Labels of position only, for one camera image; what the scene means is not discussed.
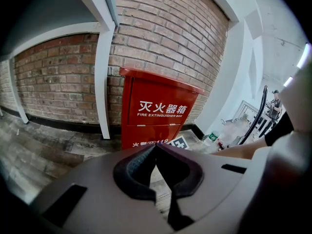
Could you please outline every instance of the fluorescent light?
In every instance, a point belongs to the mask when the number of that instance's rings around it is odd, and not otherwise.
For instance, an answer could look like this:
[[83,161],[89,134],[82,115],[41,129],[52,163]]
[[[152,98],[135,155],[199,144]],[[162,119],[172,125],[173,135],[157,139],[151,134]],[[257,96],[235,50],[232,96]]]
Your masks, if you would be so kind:
[[289,77],[288,80],[284,83],[284,87],[287,87],[289,85],[289,83],[291,83],[292,80],[293,80],[293,78]]
[[304,47],[304,50],[303,50],[302,56],[300,58],[300,61],[297,64],[298,68],[301,68],[303,66],[303,64],[305,63],[306,59],[308,58],[310,50],[311,50],[311,44],[307,43],[306,46]]

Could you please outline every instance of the black baseboard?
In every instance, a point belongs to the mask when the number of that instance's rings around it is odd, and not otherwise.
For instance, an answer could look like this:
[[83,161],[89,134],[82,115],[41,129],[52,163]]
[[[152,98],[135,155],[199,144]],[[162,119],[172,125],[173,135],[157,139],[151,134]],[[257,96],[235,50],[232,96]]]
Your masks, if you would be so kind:
[[[19,112],[16,112],[12,109],[1,107],[1,109],[11,115],[20,117]],[[27,118],[37,124],[73,131],[73,132],[79,132],[79,133],[86,133],[86,134],[102,134],[101,127],[99,124],[88,124],[88,123],[79,123],[79,122],[70,122],[70,121],[63,121],[63,120],[56,120],[56,119],[47,119],[42,118],[30,114],[26,114]],[[193,129],[193,124],[187,124],[183,125],[181,128],[181,131]],[[109,126],[110,134],[111,135],[121,135],[121,126],[116,125],[110,125]]]
[[195,124],[192,126],[192,131],[199,140],[204,140],[207,137]]

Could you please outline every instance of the gray floor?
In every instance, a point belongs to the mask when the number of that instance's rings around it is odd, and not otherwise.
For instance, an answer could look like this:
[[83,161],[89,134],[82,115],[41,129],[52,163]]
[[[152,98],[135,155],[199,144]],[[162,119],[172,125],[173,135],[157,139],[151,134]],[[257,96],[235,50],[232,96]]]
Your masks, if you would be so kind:
[[[83,161],[121,150],[121,136],[100,140],[97,134],[82,134],[38,125],[23,124],[21,119],[3,112],[0,119],[0,159],[2,173],[10,190],[26,203],[53,180],[69,172]],[[248,129],[246,122],[228,123],[221,134],[232,141]],[[191,130],[182,131],[190,150],[200,153],[216,152],[218,146],[199,141]],[[171,191],[157,167],[151,176],[156,191],[156,207],[167,217]]]

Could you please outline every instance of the person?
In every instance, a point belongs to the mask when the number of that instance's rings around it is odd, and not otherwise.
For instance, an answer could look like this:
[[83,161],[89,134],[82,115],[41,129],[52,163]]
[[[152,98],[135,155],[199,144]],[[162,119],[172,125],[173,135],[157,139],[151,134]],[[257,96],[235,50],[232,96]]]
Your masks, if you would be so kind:
[[289,134],[291,131],[293,131],[293,125],[287,112],[285,112],[277,125],[272,128],[272,130],[266,134],[264,138],[261,138],[253,143],[233,146],[220,152],[213,153],[213,155],[252,159],[257,149],[272,146],[278,138]]
[[282,103],[278,97],[279,91],[275,90],[273,93],[274,93],[274,100],[272,100],[270,102],[269,106],[271,108],[268,112],[268,116],[270,117],[271,121],[268,123],[268,125],[265,127],[265,129],[262,131],[259,138],[261,138],[265,134],[265,132],[271,127],[271,125],[275,123],[278,114],[282,112]]

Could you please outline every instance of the metal pipe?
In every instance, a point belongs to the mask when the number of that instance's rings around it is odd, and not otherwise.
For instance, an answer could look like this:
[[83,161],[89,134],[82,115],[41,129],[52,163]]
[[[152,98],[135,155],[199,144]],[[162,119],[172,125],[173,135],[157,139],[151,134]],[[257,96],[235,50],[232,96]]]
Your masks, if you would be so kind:
[[267,93],[268,93],[268,87],[264,86],[259,112],[256,115],[256,117],[255,117],[251,127],[249,128],[249,130],[247,131],[247,133],[245,134],[243,140],[240,142],[239,145],[244,144],[244,142],[247,140],[247,138],[249,137],[249,135],[252,133],[253,129],[255,128],[256,124],[258,123],[258,121],[259,121],[259,119],[260,119],[260,117],[262,115],[262,112],[264,110],[265,102],[266,102],[266,99],[267,99]]

